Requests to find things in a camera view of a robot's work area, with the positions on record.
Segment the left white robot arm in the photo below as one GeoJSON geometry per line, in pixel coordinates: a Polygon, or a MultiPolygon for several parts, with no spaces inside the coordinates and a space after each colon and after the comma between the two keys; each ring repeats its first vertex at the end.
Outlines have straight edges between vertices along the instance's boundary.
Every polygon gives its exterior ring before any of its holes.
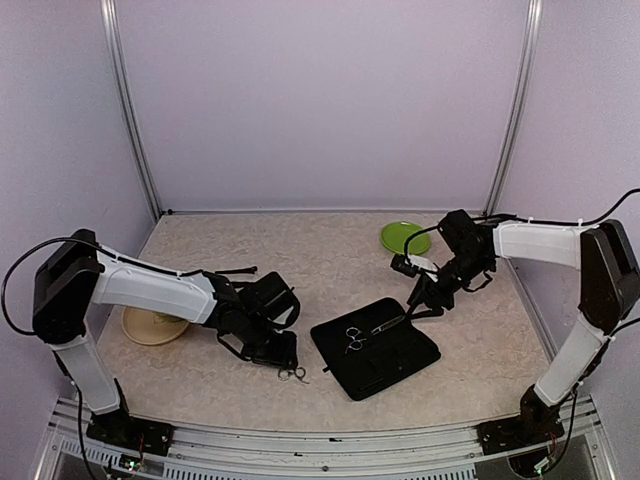
{"type": "Polygon", "coordinates": [[[242,361],[298,370],[297,336],[290,328],[301,305],[278,273],[233,281],[227,272],[169,270],[108,249],[86,229],[57,243],[35,275],[32,328],[79,388],[95,423],[118,444],[133,443],[140,424],[88,331],[91,305],[173,316],[213,329],[219,338],[233,336],[242,345],[234,353],[242,361]]]}

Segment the silver scissors black blades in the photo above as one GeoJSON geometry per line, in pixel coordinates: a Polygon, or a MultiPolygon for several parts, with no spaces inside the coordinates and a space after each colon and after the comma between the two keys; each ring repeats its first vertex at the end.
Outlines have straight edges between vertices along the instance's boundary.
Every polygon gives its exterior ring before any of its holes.
{"type": "Polygon", "coordinates": [[[345,335],[349,339],[349,343],[345,348],[345,354],[361,350],[364,346],[364,342],[369,338],[390,330],[396,325],[402,323],[405,318],[405,315],[397,316],[367,331],[362,331],[356,326],[347,328],[345,335]]]}

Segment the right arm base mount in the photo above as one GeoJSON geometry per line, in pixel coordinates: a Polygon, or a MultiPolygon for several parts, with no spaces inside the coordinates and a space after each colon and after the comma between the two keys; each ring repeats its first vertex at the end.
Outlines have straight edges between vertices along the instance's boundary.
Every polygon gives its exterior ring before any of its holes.
{"type": "Polygon", "coordinates": [[[486,421],[476,426],[484,455],[516,450],[550,441],[553,436],[562,437],[564,427],[559,420],[546,424],[526,424],[518,416],[486,421]]]}

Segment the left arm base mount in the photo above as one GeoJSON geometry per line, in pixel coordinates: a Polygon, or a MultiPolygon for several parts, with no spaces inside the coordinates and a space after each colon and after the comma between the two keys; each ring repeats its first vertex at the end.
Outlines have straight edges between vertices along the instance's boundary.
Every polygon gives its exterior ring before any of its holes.
{"type": "Polygon", "coordinates": [[[92,413],[86,434],[90,439],[143,454],[167,456],[174,426],[134,417],[120,408],[110,413],[92,413]]]}

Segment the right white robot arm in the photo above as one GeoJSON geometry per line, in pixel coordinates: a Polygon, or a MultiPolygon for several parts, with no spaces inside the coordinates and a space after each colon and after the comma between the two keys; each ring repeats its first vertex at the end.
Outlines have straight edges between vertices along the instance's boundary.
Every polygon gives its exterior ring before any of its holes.
{"type": "Polygon", "coordinates": [[[558,420],[559,407],[590,375],[639,300],[639,264],[622,223],[522,220],[513,215],[473,218],[447,213],[435,226],[452,258],[438,267],[403,251],[394,270],[415,279],[408,299],[410,319],[439,317],[455,295],[472,292],[479,275],[492,280],[498,259],[525,259],[572,267],[580,273],[578,318],[549,369],[529,387],[510,431],[523,444],[535,442],[558,420]]]}

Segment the black tool pouch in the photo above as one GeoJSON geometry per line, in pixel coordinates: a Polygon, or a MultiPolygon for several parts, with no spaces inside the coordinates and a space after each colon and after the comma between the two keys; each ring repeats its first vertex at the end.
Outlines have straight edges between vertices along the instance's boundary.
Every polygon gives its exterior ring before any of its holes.
{"type": "Polygon", "coordinates": [[[353,401],[367,399],[441,358],[436,343],[405,320],[390,330],[369,338],[361,350],[345,354],[347,328],[370,330],[397,316],[405,315],[401,304],[390,297],[311,328],[311,338],[347,396],[353,401]]]}

